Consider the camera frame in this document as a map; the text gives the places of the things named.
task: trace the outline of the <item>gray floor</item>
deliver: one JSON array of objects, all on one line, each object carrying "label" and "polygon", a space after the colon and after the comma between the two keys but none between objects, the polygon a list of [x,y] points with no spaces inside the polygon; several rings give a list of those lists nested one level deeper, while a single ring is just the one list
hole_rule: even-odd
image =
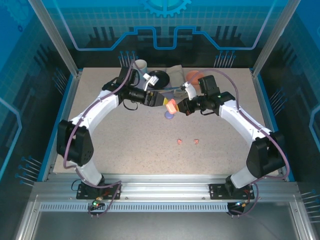
[{"label": "gray floor", "polygon": [[[43,212],[33,240],[295,240],[297,231],[285,203],[259,203],[249,217],[226,213]],[[262,224],[266,225],[272,235]]]}]

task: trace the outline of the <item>small pink object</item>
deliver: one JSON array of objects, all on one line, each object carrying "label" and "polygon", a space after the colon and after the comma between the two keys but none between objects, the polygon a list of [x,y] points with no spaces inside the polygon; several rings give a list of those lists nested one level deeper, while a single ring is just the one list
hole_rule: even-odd
[{"label": "small pink object", "polygon": [[177,103],[174,99],[171,99],[170,101],[168,101],[168,103],[165,106],[170,114],[175,114],[177,112],[177,109],[176,109]]}]

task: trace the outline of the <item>enclosure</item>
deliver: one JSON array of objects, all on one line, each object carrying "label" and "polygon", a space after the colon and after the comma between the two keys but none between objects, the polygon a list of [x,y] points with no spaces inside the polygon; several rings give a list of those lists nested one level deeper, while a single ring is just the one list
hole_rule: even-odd
[{"label": "enclosure", "polygon": [[[312,0],[0,0],[1,239],[318,239],[319,10]],[[215,114],[166,119],[164,106],[120,105],[91,136],[120,196],[91,219],[57,153],[58,124],[132,60],[148,73],[181,65],[182,79],[227,74],[241,107],[283,134],[289,176],[259,181],[254,210],[232,219],[238,201],[212,200],[209,185],[246,164],[243,137]],[[223,75],[204,74],[236,95]]]}]

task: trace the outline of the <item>white table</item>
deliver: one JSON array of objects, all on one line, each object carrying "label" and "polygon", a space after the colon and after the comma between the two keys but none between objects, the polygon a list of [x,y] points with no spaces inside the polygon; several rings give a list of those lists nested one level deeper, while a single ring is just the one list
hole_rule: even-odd
[{"label": "white table", "polygon": [[[184,74],[200,68],[184,68]],[[229,75],[238,87],[240,105],[258,122],[264,124],[250,70],[219,68]],[[84,68],[72,105],[70,118],[82,112],[101,91],[101,87],[119,75],[120,68]],[[221,92],[235,96],[230,82],[214,75]],[[240,134],[215,114],[190,116],[175,114],[168,120],[166,108],[138,106],[126,110],[123,105],[114,109],[91,136],[94,161],[98,170],[109,174],[232,174],[246,162],[249,146]],[[65,170],[58,156],[55,173],[74,173]]]}]

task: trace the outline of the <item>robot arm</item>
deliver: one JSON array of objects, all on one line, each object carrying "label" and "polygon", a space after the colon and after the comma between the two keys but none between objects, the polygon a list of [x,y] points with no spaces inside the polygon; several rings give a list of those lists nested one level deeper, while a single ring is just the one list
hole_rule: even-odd
[{"label": "robot arm", "polygon": [[121,104],[125,99],[138,102],[149,107],[162,106],[166,102],[166,98],[158,92],[144,91],[130,86],[136,78],[136,70],[132,70],[128,83],[125,84],[120,91],[104,98],[118,88],[118,86],[124,81],[128,71],[129,69],[127,67],[123,67],[119,77],[116,77],[114,80],[108,82],[102,87],[102,91],[94,100],[94,103],[98,101],[97,104],[91,104],[75,118],[70,121],[62,120],[58,125],[57,152],[64,156],[71,132],[79,120],[82,120],[75,132],[75,137],[73,137],[71,141],[67,160],[73,163],[77,171],[87,183],[94,186],[103,186],[104,184],[103,176],[97,170],[93,160],[94,147],[91,136],[98,124],[108,113],[119,106],[119,104]]},{"label": "robot arm", "polygon": [[284,149],[284,138],[279,132],[272,132],[262,126],[240,107],[242,114],[249,118],[259,129],[254,127],[252,123],[240,114],[235,98],[229,92],[220,93],[212,75],[199,79],[199,86],[201,93],[204,95],[185,98],[177,104],[177,111],[185,113],[187,116],[195,111],[200,111],[204,116],[216,114],[229,122],[250,146],[246,166],[226,179],[225,187],[230,195],[234,190],[241,189],[256,179],[285,166],[285,162],[277,148],[261,130],[271,136]]}]

